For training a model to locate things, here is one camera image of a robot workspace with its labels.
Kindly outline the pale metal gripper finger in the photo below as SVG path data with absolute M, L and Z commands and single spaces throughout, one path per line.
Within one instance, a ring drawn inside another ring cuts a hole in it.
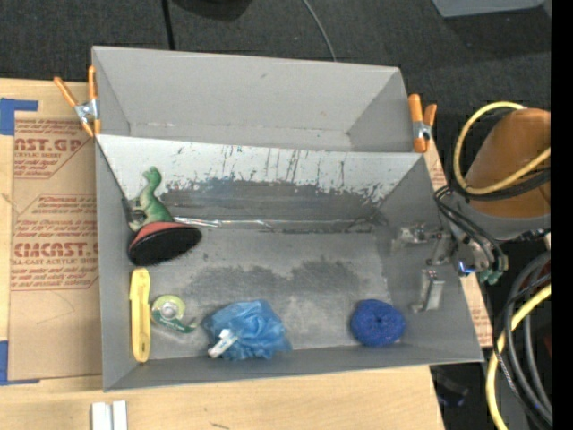
M 397 253 L 410 245 L 423 245 L 442 237 L 442 229 L 427 227 L 424 223 L 401 226 L 391 240 L 390 250 Z
M 431 268 L 424 268 L 420 275 L 419 297 L 410 304 L 414 314 L 438 310 L 440 308 L 445 280 Z

